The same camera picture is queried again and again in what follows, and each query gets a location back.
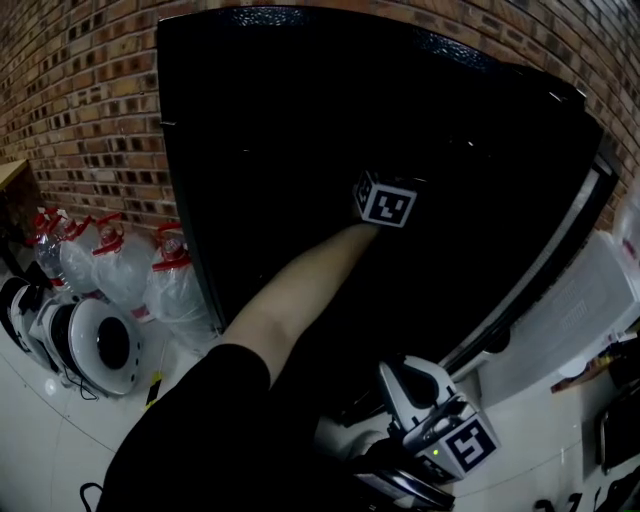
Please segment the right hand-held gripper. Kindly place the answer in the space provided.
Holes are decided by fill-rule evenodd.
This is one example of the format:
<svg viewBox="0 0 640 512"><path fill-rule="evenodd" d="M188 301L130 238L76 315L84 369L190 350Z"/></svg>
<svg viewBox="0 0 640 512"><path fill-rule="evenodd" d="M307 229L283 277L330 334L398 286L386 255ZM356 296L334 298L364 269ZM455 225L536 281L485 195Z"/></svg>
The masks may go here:
<svg viewBox="0 0 640 512"><path fill-rule="evenodd" d="M410 398L392 365L378 366L397 449L437 482L465 479L500 448L492 427L441 366L407 355L403 371L411 397L425 402Z"/></svg>

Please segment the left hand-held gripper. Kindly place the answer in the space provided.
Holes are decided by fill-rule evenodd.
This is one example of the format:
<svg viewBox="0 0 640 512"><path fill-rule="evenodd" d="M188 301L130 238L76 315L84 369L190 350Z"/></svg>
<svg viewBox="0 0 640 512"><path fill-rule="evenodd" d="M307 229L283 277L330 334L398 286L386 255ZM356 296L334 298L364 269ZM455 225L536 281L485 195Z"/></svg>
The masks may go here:
<svg viewBox="0 0 640 512"><path fill-rule="evenodd" d="M353 189L359 215L364 222L403 228L418 193L410 181L364 170Z"/></svg>

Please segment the black refrigerator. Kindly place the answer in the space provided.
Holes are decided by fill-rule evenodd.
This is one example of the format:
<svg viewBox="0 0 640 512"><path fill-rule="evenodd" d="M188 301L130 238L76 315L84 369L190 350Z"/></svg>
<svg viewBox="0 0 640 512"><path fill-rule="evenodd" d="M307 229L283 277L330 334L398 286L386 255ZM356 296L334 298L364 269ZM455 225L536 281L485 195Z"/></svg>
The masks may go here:
<svg viewBox="0 0 640 512"><path fill-rule="evenodd" d="M228 326L286 263L354 220L364 170L408 180L302 338L353 401L377 362L438 362L507 296L579 192L603 132L570 84L414 25L314 7L158 25L164 143L211 314Z"/></svg>

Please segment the person's left forearm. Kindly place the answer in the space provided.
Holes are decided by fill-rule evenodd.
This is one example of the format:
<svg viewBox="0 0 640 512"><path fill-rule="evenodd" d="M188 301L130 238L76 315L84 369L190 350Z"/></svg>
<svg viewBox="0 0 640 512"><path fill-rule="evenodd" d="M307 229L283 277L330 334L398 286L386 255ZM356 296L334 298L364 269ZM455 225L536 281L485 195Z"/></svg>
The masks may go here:
<svg viewBox="0 0 640 512"><path fill-rule="evenodd" d="M331 303L380 227L351 225L297 256L240 311L223 342L254 352L274 383L302 334Z"/></svg>

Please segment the person's white shoe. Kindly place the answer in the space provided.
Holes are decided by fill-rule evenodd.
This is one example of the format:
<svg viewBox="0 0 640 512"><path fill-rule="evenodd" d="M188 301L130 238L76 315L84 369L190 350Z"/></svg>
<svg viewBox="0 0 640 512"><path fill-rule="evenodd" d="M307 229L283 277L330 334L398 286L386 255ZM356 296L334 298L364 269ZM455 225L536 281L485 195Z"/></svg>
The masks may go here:
<svg viewBox="0 0 640 512"><path fill-rule="evenodd" d="M366 453L376 442L389 437L387 428L391 416L381 413L350 427L321 417L313 440L317 452L341 461Z"/></svg>

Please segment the white water dispenser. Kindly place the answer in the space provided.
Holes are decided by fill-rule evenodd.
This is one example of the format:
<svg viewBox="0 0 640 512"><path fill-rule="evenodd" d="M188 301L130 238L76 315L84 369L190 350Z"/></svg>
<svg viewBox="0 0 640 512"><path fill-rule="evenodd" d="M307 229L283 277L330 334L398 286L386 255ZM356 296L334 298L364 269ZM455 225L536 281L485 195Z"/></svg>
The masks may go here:
<svg viewBox="0 0 640 512"><path fill-rule="evenodd" d="M478 370L485 408L512 402L581 374L640 318L640 270L606 232L584 249L512 327L507 348Z"/></svg>

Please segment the reddish brown box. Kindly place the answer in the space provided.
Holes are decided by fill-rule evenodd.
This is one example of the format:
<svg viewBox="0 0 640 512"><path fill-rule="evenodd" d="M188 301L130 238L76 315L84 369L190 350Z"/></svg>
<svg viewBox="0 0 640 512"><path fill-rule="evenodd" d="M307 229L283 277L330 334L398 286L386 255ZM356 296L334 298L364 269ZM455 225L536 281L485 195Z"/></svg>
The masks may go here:
<svg viewBox="0 0 640 512"><path fill-rule="evenodd" d="M587 362L582 372L578 375L564 377L562 380L552 385L550 388L551 393L557 394L595 379L597 376L605 372L616 359L618 359L618 356L613 355L610 352L603 352Z"/></svg>

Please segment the black metal cart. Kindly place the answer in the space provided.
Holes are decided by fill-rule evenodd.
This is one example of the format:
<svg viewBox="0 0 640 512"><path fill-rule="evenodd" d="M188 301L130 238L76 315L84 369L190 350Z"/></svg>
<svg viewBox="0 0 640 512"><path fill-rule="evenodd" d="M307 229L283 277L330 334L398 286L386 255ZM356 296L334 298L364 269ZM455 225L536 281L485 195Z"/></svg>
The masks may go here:
<svg viewBox="0 0 640 512"><path fill-rule="evenodd" d="M640 381L607 406L596 432L597 463L604 474L640 455Z"/></svg>

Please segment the person's black clothing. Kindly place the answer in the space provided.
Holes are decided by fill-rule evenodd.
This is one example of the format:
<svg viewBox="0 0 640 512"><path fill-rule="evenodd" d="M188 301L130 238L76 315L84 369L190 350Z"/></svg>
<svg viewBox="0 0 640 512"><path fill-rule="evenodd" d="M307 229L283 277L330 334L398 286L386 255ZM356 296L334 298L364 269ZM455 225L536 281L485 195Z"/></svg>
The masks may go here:
<svg viewBox="0 0 640 512"><path fill-rule="evenodd" d="M214 348L128 433L96 512L400 512L314 450L324 379L302 354L272 378L253 351Z"/></svg>

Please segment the inverted dispenser water bottle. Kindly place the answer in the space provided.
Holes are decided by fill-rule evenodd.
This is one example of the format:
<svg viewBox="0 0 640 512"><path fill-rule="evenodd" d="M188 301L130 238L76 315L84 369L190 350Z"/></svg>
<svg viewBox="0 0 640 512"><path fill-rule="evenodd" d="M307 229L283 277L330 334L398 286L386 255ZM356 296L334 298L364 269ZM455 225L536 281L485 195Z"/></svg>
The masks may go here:
<svg viewBox="0 0 640 512"><path fill-rule="evenodd" d="M634 181L614 217L613 239L631 268L640 272L640 181Z"/></svg>

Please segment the yellow black striped strip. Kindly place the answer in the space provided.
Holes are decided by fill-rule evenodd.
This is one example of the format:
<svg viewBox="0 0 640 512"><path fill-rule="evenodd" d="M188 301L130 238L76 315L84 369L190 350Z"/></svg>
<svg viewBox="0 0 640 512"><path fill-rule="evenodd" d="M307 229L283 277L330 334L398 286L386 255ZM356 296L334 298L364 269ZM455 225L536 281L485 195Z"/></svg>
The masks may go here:
<svg viewBox="0 0 640 512"><path fill-rule="evenodd" d="M160 387L163 381L163 373L158 370L153 373L151 385L149 387L144 410L147 411L158 399Z"/></svg>

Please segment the white round device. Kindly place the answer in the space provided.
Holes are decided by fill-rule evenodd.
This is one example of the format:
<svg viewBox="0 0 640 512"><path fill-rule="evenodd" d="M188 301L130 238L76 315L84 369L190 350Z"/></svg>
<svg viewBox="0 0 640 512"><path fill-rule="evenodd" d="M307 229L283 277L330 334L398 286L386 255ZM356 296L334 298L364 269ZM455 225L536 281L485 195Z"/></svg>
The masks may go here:
<svg viewBox="0 0 640 512"><path fill-rule="evenodd" d="M18 348L45 369L50 358L43 343L29 331L49 290L11 276L0 286L0 324Z"/></svg>
<svg viewBox="0 0 640 512"><path fill-rule="evenodd" d="M133 392L141 369L143 338L116 307L94 298L46 300L32 324L63 374L110 397Z"/></svg>

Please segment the clear water jug red cap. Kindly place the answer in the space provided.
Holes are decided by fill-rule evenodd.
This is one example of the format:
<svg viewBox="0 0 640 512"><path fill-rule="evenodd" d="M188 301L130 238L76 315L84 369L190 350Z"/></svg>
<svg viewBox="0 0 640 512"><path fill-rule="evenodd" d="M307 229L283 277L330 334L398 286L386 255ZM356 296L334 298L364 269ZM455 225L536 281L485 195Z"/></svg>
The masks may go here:
<svg viewBox="0 0 640 512"><path fill-rule="evenodd" d="M36 262L56 290L63 290L66 285L60 260L61 243L65 237L63 219L56 208L44 210L35 217L35 235L28 240L33 246Z"/></svg>

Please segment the wooden table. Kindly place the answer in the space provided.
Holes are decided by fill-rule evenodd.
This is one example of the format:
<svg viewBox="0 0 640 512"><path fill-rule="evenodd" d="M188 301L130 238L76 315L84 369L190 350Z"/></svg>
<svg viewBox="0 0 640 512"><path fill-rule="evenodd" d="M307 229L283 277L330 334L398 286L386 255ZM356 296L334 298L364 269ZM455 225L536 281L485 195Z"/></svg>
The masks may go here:
<svg viewBox="0 0 640 512"><path fill-rule="evenodd" d="M0 164L0 192L4 191L27 166L26 159Z"/></svg>

